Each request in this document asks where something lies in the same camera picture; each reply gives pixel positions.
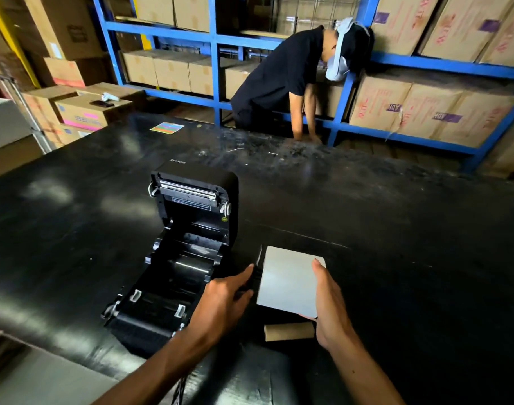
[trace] tabletop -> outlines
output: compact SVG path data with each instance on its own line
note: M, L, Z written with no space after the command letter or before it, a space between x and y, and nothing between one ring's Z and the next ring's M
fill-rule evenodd
M147 186L169 159L238 175L240 268L260 244L325 258L407 403L514 402L514 184L162 115L0 176L1 330L116 378L142 363L99 315L161 232ZM266 321L252 302L188 403L350 403L315 340L264 343Z

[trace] black phone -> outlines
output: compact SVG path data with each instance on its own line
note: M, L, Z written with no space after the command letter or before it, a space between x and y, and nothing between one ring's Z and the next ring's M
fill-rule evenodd
M105 102L105 101L92 101L90 102L91 105L101 106L102 108L111 108L114 106L112 102Z

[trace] man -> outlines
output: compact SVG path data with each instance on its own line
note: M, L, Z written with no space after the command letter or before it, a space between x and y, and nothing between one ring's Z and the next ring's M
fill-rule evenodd
M351 395L359 405L404 405L386 374L364 349L347 315L340 287L313 261L317 277L317 341L332 356ZM253 296L247 283L253 265L237 276L212 280L205 287L188 326L139 369L103 394L93 405L157 404L176 381L187 375L232 329Z
M328 63L326 77L341 81L348 71L358 72L369 60L374 37L371 30L352 18L341 21L337 30L319 26L291 35L248 75L231 99L237 128L270 132L272 111L289 102L291 127L302 139L303 108L310 138L315 134L315 78L319 61Z

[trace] black printer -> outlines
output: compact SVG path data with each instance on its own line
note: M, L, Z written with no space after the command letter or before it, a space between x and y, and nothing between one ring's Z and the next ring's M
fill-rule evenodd
M206 284L232 274L238 230L238 178L226 170L171 159L152 173L164 230L137 282L102 314L133 354L148 358L190 321Z

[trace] blue shelf beam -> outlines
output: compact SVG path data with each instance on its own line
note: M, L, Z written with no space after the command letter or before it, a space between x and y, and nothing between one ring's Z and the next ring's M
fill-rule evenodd
M130 24L126 22L112 21L112 14L106 18L106 11L102 0L93 0L99 16L99 22L102 27L103 35L107 43L107 49L111 57L114 72L116 74L117 82L119 85L132 86L124 79L123 64L120 61L118 53L118 44L114 36L114 32L127 32L133 34L144 34L149 39L155 40L158 38L168 38L187 43L202 43L202 50L210 51L212 57L212 73L213 73L213 92L211 98L203 98L184 93L176 93L170 91L163 91L154 88L145 88L145 91L150 96L157 96L159 98L171 99L189 104L196 104L214 108L214 120L216 124L221 122L221 111L230 110L231 104L229 102L221 101L220 99L220 79L219 79L219 48L220 46L229 46L238 48L238 58L244 58L244 48L258 48L261 50L273 50L282 40L271 37L240 37L237 35L223 35L217 34L216 19L215 19L215 0L208 0L210 9L210 33L194 32L180 30L174 27L165 25L144 25L144 24ZM375 12L377 10L379 0L362 0L359 6L359 11L356 20L365 26L370 26L373 22ZM401 67L433 69L436 71L446 71L460 74L483 75L488 77L497 77L503 79L514 80L514 68L504 67L499 65L476 64L472 62L459 62L442 60L428 57L408 57L404 55L387 54L382 52L374 52L371 60L382 64L395 65ZM368 129L350 125L342 121L345 109L353 89L354 76L349 75L345 80L343 91L340 97L340 102L337 107L336 116L333 120L318 119L318 122L330 129L328 138L328 146L334 146L337 134L339 131L350 133L357 133L365 136L372 136L375 138L388 139L397 142L412 143L425 147L449 150L456 153L462 153L469 156L463 165L463 171L473 172L478 165L483 161L484 157L489 153L497 141L503 136L506 130L514 122L514 108L504 118L504 120L497 126L495 131L486 139L480 148L470 148L453 143L446 143L434 141L431 139L416 138L414 136L406 136L397 133L390 133L384 130ZM289 114L283 114L285 120L290 120Z

